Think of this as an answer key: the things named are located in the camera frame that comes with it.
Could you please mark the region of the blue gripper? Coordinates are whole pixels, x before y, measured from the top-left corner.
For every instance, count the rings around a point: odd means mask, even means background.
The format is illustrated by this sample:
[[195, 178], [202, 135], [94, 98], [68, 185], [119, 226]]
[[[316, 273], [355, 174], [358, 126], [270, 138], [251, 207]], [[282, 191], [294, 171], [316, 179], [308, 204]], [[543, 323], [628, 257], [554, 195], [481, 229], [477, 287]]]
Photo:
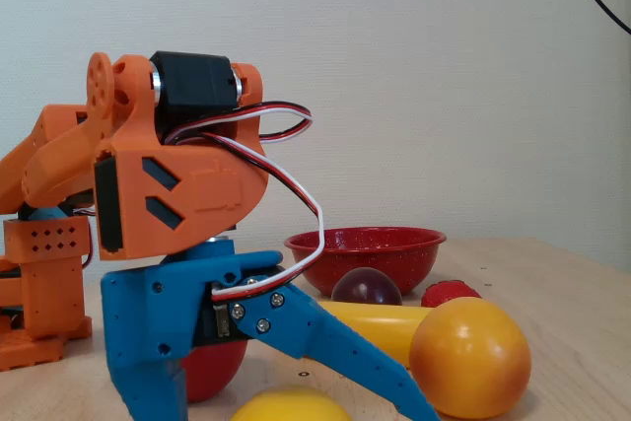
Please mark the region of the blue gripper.
[[282, 260], [278, 250], [236, 253], [231, 240], [222, 240], [105, 275], [107, 367], [133, 420], [188, 419], [179, 359], [196, 347], [248, 339], [211, 291], [274, 275]]

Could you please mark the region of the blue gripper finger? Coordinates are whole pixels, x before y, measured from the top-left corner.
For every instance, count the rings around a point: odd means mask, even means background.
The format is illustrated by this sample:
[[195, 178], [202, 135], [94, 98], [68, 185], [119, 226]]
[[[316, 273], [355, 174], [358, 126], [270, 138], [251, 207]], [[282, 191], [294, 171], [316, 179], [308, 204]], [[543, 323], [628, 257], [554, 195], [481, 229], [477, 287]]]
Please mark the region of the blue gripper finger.
[[321, 363], [411, 420], [439, 418], [403, 365], [293, 284], [232, 301], [231, 317], [240, 332], [295, 359]]

